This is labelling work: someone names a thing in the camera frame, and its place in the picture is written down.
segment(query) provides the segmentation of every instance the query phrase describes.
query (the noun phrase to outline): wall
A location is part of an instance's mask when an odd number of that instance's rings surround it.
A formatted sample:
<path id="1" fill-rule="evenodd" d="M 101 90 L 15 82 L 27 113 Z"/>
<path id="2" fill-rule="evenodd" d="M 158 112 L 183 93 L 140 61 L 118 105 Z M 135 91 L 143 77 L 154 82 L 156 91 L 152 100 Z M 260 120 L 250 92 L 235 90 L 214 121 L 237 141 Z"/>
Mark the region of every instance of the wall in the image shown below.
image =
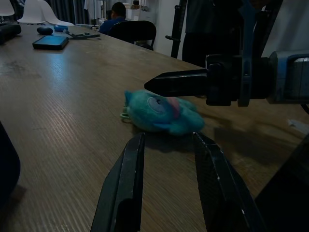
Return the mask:
<path id="1" fill-rule="evenodd" d="M 309 50 L 309 1 L 284 0 L 263 56 L 303 49 Z"/>
<path id="2" fill-rule="evenodd" d="M 172 41 L 165 38 L 171 35 L 174 21 L 174 7 L 179 0 L 157 0 L 157 36 L 154 50 L 170 56 Z M 309 1 L 284 0 L 274 24 L 263 56 L 269 56 L 273 51 L 280 50 L 309 50 Z M 183 39 L 185 36 L 185 21 L 181 38 L 178 59 L 182 57 Z"/>
<path id="3" fill-rule="evenodd" d="M 165 38 L 166 35 L 172 34 L 174 14 L 175 14 L 175 5 L 179 4 L 179 0 L 157 0 L 156 9 L 157 9 L 157 18 L 156 18 L 156 39 L 154 43 L 154 50 L 156 52 L 162 53 L 164 55 L 170 56 L 172 44 L 171 40 Z M 185 21 L 183 25 L 183 32 L 181 38 L 181 44 L 178 53 L 178 59 L 182 57 L 183 49 L 183 38 L 185 32 Z"/>

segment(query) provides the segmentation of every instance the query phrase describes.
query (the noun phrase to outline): plush toy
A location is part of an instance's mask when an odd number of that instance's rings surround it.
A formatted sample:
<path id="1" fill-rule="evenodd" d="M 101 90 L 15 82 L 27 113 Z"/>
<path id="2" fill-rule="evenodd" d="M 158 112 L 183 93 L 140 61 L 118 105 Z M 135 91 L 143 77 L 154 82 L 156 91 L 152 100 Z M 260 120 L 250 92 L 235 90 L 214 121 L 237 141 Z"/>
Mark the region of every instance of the plush toy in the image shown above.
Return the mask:
<path id="1" fill-rule="evenodd" d="M 180 98 L 165 98 L 147 90 L 125 91 L 126 103 L 122 118 L 131 119 L 139 128 L 172 135 L 199 131 L 204 126 L 203 118 L 196 107 Z"/>

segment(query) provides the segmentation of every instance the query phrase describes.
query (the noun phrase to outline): black pole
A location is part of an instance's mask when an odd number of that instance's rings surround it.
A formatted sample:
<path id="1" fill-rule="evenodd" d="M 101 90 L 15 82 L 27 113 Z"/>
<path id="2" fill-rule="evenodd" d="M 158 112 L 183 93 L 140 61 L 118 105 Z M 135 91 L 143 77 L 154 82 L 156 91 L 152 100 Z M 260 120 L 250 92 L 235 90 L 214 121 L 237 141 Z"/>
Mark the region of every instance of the black pole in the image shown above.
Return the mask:
<path id="1" fill-rule="evenodd" d="M 178 56 L 186 7 L 187 7 L 187 0 L 180 0 L 179 5 L 175 6 L 175 16 L 174 16 L 172 36 L 168 35 L 165 36 L 165 38 L 173 40 L 172 52 L 170 54 L 170 56 L 173 58 L 177 58 Z"/>

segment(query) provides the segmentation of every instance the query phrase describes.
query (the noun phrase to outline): black phone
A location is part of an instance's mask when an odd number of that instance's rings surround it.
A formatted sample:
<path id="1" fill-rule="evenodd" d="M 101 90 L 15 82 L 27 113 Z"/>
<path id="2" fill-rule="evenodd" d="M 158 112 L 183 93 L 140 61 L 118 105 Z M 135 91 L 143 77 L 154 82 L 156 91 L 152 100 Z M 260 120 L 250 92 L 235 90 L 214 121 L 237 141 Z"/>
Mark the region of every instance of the black phone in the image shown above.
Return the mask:
<path id="1" fill-rule="evenodd" d="M 34 49 L 62 50 L 69 42 L 68 37 L 46 35 L 32 43 Z"/>

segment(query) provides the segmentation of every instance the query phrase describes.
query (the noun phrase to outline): blue shirt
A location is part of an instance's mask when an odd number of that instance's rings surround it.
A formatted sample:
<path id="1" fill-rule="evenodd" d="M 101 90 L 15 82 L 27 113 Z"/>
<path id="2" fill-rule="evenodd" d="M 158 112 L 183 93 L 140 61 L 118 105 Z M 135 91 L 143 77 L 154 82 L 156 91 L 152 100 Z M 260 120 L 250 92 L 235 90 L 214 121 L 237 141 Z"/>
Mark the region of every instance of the blue shirt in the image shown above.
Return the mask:
<path id="1" fill-rule="evenodd" d="M 120 22 L 124 22 L 126 21 L 125 18 L 123 17 L 118 17 L 116 19 L 111 19 L 111 20 L 107 20 L 105 21 L 100 29 L 98 30 L 99 32 L 101 32 L 102 34 L 107 35 L 108 32 L 110 31 L 110 29 L 116 24 L 116 23 L 120 23 Z"/>

